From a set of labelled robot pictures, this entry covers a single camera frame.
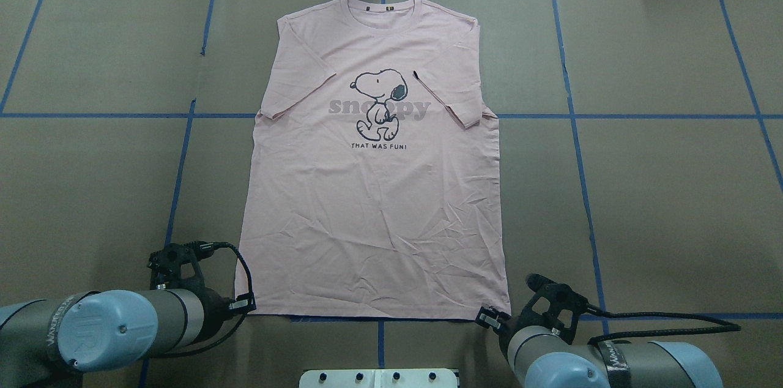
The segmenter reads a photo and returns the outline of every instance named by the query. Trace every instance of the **blue tape line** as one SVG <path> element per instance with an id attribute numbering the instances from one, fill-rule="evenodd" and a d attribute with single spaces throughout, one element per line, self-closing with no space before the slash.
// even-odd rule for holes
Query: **blue tape line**
<path id="1" fill-rule="evenodd" d="M 207 53 L 207 39 L 209 37 L 209 25 L 212 22 L 212 9 L 215 7 L 215 0 L 209 0 L 209 9 L 207 9 L 207 22 L 204 23 L 204 42 L 201 43 L 201 56 Z"/>
<path id="2" fill-rule="evenodd" d="M 188 123 L 185 126 L 185 139 L 182 140 L 182 153 L 179 154 L 179 167 L 177 168 L 177 181 L 174 183 L 174 196 L 171 198 L 171 212 L 168 214 L 168 228 L 166 229 L 166 240 L 164 246 L 171 243 L 171 234 L 174 232 L 174 214 L 177 212 L 179 202 L 179 189 L 182 185 L 182 170 L 185 168 L 185 156 L 188 152 L 190 143 L 190 129 L 193 126 L 193 112 L 196 109 L 196 100 L 190 102 L 190 111 L 188 112 Z"/>
<path id="3" fill-rule="evenodd" d="M 196 119 L 252 119 L 256 113 L 195 113 Z M 0 113 L 0 118 L 109 118 L 109 119 L 184 119 L 187 113 Z M 509 113 L 501 119 L 570 119 L 570 114 Z M 755 114 L 574 114 L 579 120 L 756 120 Z M 783 114 L 762 114 L 765 120 L 783 119 Z"/>
<path id="4" fill-rule="evenodd" d="M 336 316 L 288 316 L 288 318 L 291 320 L 291 322 L 377 322 L 378 321 L 377 318 L 336 318 Z"/>
<path id="5" fill-rule="evenodd" d="M 582 148 L 579 145 L 579 131 L 576 128 L 576 112 L 574 110 L 574 99 L 571 95 L 571 79 L 568 78 L 568 70 L 565 67 L 565 44 L 563 43 L 563 29 L 560 25 L 560 12 L 557 9 L 557 0 L 552 0 L 552 10 L 554 13 L 554 26 L 557 29 L 557 45 L 560 48 L 560 65 L 563 69 L 563 83 L 565 92 L 568 93 L 568 114 L 571 119 L 571 134 L 576 148 L 576 167 L 579 170 L 579 183 L 582 186 L 582 203 L 584 203 L 585 213 L 587 213 L 587 225 L 590 228 L 590 246 L 593 249 L 593 274 L 595 275 L 596 290 L 598 290 L 598 305 L 602 310 L 606 310 L 604 301 L 604 283 L 601 279 L 601 265 L 598 262 L 598 246 L 595 242 L 595 229 L 593 228 L 593 212 L 590 210 L 590 197 L 587 195 L 587 180 L 585 179 L 584 163 L 582 163 Z M 609 334 L 609 322 L 602 322 L 604 334 Z"/>
<path id="6" fill-rule="evenodd" d="M 24 39 L 22 39 L 22 46 L 19 47 L 19 53 L 17 54 L 17 61 L 13 63 L 13 68 L 11 69 L 11 76 L 8 78 L 8 83 L 6 84 L 6 90 L 3 92 L 2 100 L 0 100 L 0 113 L 3 112 L 3 110 L 6 108 L 6 102 L 8 102 L 8 96 L 11 94 L 11 87 L 13 86 L 14 79 L 17 78 L 17 70 L 19 70 L 19 65 L 22 63 L 22 56 L 24 56 L 24 50 L 28 47 L 28 40 L 30 40 L 30 35 L 33 32 L 33 26 L 35 25 L 35 20 L 37 17 L 39 17 L 39 11 L 41 11 L 41 5 L 43 5 L 44 0 L 37 1 L 35 5 L 35 9 L 33 10 L 33 15 L 30 19 L 30 23 L 28 24 L 28 31 L 24 34 Z"/>
<path id="7" fill-rule="evenodd" d="M 48 118 L 48 119 L 81 119 L 81 118 L 107 118 L 107 119 L 184 119 L 188 115 L 184 113 L 2 113 L 2 118 Z"/>
<path id="8" fill-rule="evenodd" d="M 384 348 L 384 322 L 378 321 L 378 368 L 386 368 L 386 355 Z"/>
<path id="9" fill-rule="evenodd" d="M 548 114 L 548 113 L 528 113 L 528 114 L 497 114 L 500 119 L 570 119 L 570 114 Z"/>
<path id="10" fill-rule="evenodd" d="M 145 388 L 147 372 L 149 372 L 149 358 L 146 358 L 142 363 L 142 372 L 139 374 L 139 388 Z"/>
<path id="11" fill-rule="evenodd" d="M 577 119 L 745 120 L 753 114 L 574 114 Z"/>
<path id="12" fill-rule="evenodd" d="M 783 313 L 696 313 L 696 315 L 712 316 L 712 318 L 722 319 L 724 321 L 780 321 L 783 320 Z M 595 315 L 582 315 L 580 321 L 606 321 L 606 318 L 600 318 Z M 657 316 L 643 316 L 643 318 L 620 318 L 612 321 L 693 321 L 680 318 L 657 318 Z"/>
<path id="13" fill-rule="evenodd" d="M 194 114 L 196 119 L 252 119 L 255 113 L 201 113 Z"/>
<path id="14" fill-rule="evenodd" d="M 718 0 L 721 3 L 721 11 L 724 14 L 724 20 L 726 21 L 726 30 L 729 32 L 729 37 L 732 39 L 732 46 L 735 49 L 737 61 L 739 62 L 740 70 L 742 70 L 742 78 L 744 78 L 744 84 L 748 87 L 748 94 L 750 95 L 750 101 L 753 104 L 753 110 L 755 116 L 759 121 L 761 127 L 761 134 L 764 136 L 764 144 L 766 145 L 766 151 L 770 154 L 772 160 L 772 167 L 775 170 L 775 176 L 777 177 L 777 185 L 783 192 L 783 174 L 781 174 L 781 167 L 777 164 L 777 157 L 775 157 L 775 150 L 772 148 L 772 142 L 770 142 L 770 136 L 766 132 L 766 125 L 764 125 L 764 118 L 761 115 L 761 109 L 759 108 L 759 102 L 755 98 L 755 92 L 753 92 L 753 85 L 750 83 L 750 77 L 748 76 L 748 70 L 744 66 L 744 59 L 742 59 L 742 53 L 739 50 L 737 39 L 733 33 L 732 21 L 729 19 L 729 12 L 726 9 L 726 2 L 724 0 Z"/>

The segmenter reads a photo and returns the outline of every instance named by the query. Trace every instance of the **black cable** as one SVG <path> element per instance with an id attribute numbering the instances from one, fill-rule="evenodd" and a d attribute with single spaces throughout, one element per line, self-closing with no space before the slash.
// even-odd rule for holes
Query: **black cable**
<path id="1" fill-rule="evenodd" d="M 242 254 L 240 253 L 240 249 L 237 248 L 237 246 L 233 245 L 232 243 L 212 243 L 213 248 L 215 250 L 219 248 L 230 248 L 235 255 L 237 255 L 237 259 L 242 264 L 242 268 L 245 271 L 245 276 L 247 277 L 247 293 L 249 293 L 252 297 L 253 295 L 253 280 L 250 276 L 250 268 L 247 266 L 247 262 L 242 257 Z M 240 316 L 240 320 L 237 321 L 237 324 L 234 324 L 233 327 L 223 335 L 223 337 L 219 338 L 219 340 L 214 341 L 213 343 L 203 346 L 199 349 L 193 349 L 192 351 L 182 351 L 181 353 L 170 353 L 170 354 L 162 354 L 159 356 L 156 356 L 156 359 L 168 359 L 171 357 L 185 357 L 185 356 L 192 356 L 194 354 L 203 353 L 204 351 L 207 351 L 208 349 L 213 349 L 216 346 L 224 343 L 231 335 L 234 334 L 234 332 L 237 332 L 237 329 L 241 326 L 241 324 L 244 322 L 245 318 L 247 318 L 247 313 L 242 313 L 242 316 Z"/>
<path id="2" fill-rule="evenodd" d="M 618 340 L 619 338 L 648 338 L 673 335 L 706 335 L 711 333 L 739 332 L 741 327 L 737 324 L 722 319 L 705 315 L 690 315 L 690 313 L 666 313 L 666 312 L 638 312 L 638 313 L 610 313 L 599 309 L 595 305 L 588 305 L 587 313 L 602 318 L 675 318 L 690 319 L 693 321 L 705 321 L 718 324 L 719 327 L 701 327 L 701 329 L 667 329 L 667 330 L 635 330 L 635 332 L 616 332 L 609 335 L 601 335 L 590 338 L 589 345 L 595 346 L 601 341 Z"/>

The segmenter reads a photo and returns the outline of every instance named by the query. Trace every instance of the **t-shirt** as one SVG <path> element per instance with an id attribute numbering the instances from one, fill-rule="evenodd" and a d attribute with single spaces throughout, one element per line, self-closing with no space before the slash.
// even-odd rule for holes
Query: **t-shirt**
<path id="1" fill-rule="evenodd" d="M 334 0 L 278 20 L 240 251 L 257 315 L 509 311 L 475 18 Z M 247 283 L 237 268 L 236 290 Z"/>

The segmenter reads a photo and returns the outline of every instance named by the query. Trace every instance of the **neckline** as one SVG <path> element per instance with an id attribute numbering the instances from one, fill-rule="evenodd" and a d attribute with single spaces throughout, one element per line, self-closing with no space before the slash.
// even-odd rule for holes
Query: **neckline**
<path id="1" fill-rule="evenodd" d="M 384 36 L 390 34 L 399 34 L 409 30 L 409 28 L 411 28 L 411 26 L 414 25 L 415 20 L 421 14 L 420 0 L 407 0 L 402 2 L 386 3 L 386 4 L 375 4 L 372 2 L 364 2 L 361 0 L 342 0 L 340 6 L 342 8 L 343 14 L 345 15 L 346 19 L 349 21 L 350 24 L 357 26 L 358 28 L 364 31 L 369 31 L 372 32 L 373 34 L 384 35 Z M 395 11 L 411 9 L 411 12 L 409 12 L 405 16 L 405 18 L 399 22 L 399 25 L 394 26 L 394 28 L 375 28 L 374 26 L 368 26 L 366 23 L 363 23 L 360 20 L 356 19 L 356 17 L 351 12 L 352 9 L 366 10 L 369 8 L 369 10 L 367 10 L 369 12 L 384 13 L 387 11 L 387 7 L 394 7 Z"/>

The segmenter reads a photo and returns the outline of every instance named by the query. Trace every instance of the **snoopy print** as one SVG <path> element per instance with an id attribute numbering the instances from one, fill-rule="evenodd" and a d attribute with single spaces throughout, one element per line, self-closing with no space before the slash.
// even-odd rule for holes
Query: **snoopy print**
<path id="1" fill-rule="evenodd" d="M 356 131 L 373 142 L 394 139 L 399 131 L 399 119 L 397 114 L 389 112 L 387 103 L 398 102 L 408 95 L 408 84 L 399 71 L 388 68 L 377 73 L 361 73 L 351 82 L 351 88 L 375 101 L 367 109 L 367 120 L 356 122 Z"/>

